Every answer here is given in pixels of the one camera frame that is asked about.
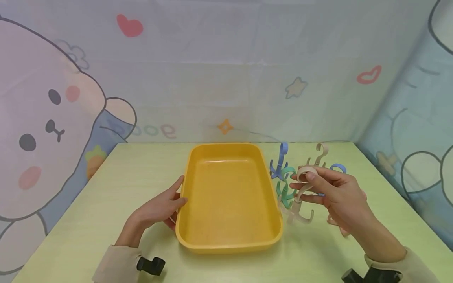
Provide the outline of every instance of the table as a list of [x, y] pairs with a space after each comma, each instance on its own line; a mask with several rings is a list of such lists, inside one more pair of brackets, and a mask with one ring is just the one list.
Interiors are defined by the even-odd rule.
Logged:
[[[289, 144], [285, 161], [292, 167], [318, 156], [316, 144]], [[184, 172], [195, 144], [119, 144], [102, 164], [13, 283], [81, 283], [91, 277], [108, 245], [113, 244], [127, 217], [168, 188]], [[278, 159], [280, 144], [259, 144], [269, 163]], [[356, 176], [376, 216], [415, 251], [441, 282], [453, 278], [453, 253], [423, 222], [397, 191], [352, 143], [331, 143], [328, 166], [342, 163]], [[309, 225], [285, 226], [279, 243], [253, 254], [195, 255], [159, 223], [145, 232], [140, 246], [145, 257], [163, 258], [160, 277], [145, 273], [140, 282], [275, 283], [341, 282], [354, 268], [368, 270], [363, 251], [338, 227], [326, 223], [324, 207], [305, 204], [301, 214], [315, 210]]]

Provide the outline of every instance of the bunny nose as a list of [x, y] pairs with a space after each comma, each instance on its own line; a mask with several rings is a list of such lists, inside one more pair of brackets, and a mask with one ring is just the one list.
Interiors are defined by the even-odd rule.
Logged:
[[57, 142], [61, 141], [61, 135], [64, 134], [64, 130], [58, 131], [55, 128], [55, 121], [54, 120], [49, 120], [46, 123], [46, 132], [50, 133], [56, 133], [57, 134]]

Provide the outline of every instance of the beige sleeve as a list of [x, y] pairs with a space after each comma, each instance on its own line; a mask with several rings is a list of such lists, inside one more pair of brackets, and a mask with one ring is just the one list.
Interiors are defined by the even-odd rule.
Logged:
[[368, 267], [380, 270], [394, 270], [401, 273], [401, 283], [438, 283], [433, 272], [421, 261], [421, 259], [410, 249], [406, 248], [406, 257], [395, 263], [381, 263], [371, 260], [365, 255]]
[[136, 283], [140, 271], [139, 249], [110, 246], [99, 263], [92, 281], [95, 283]]

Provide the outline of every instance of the blue hook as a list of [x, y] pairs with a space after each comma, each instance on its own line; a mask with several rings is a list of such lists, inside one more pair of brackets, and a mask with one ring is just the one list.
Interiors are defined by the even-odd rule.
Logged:
[[[281, 174], [281, 169], [282, 169], [282, 166], [283, 166], [283, 159], [284, 159], [284, 156], [288, 153], [288, 144], [287, 143], [281, 143], [280, 144], [280, 153], [279, 153], [279, 160], [278, 160], [278, 163], [277, 163], [277, 168], [274, 169], [274, 167], [272, 166], [272, 162], [273, 160], [271, 159], [270, 160], [270, 177], [272, 179], [278, 177], [280, 180], [284, 181], [286, 180], [286, 178], [288, 178], [288, 174], [286, 174], [285, 178], [283, 178], [282, 174]], [[288, 167], [288, 162], [285, 164], [284, 168], [287, 168]]]

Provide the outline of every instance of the black clip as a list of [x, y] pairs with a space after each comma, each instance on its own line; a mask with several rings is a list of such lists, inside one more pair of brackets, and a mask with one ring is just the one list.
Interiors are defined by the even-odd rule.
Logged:
[[370, 268], [365, 278], [360, 277], [353, 269], [346, 271], [341, 277], [344, 283], [398, 283], [401, 281], [399, 272]]
[[144, 257], [141, 257], [137, 263], [138, 271], [145, 271], [151, 275], [159, 276], [165, 266], [165, 260], [160, 258], [153, 258], [153, 261], [149, 261]]

